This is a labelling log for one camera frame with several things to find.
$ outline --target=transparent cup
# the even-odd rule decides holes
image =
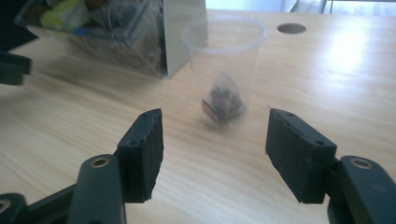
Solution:
[[[183,30],[202,109],[214,124],[230,124],[246,114],[265,37],[263,24],[240,16],[209,18]]]

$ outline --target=wooden table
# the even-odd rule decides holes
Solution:
[[[203,122],[188,64],[159,79],[65,55],[49,39],[14,50],[34,65],[23,86],[0,86],[0,193],[33,203],[75,183],[85,160],[113,153],[157,107],[162,169],[152,200],[126,206],[129,223],[328,223],[328,200],[298,204],[265,155],[270,107],[334,141],[337,158],[371,159],[396,179],[396,18],[250,16],[269,35],[247,119],[221,131]],[[307,30],[282,34],[286,22]]]

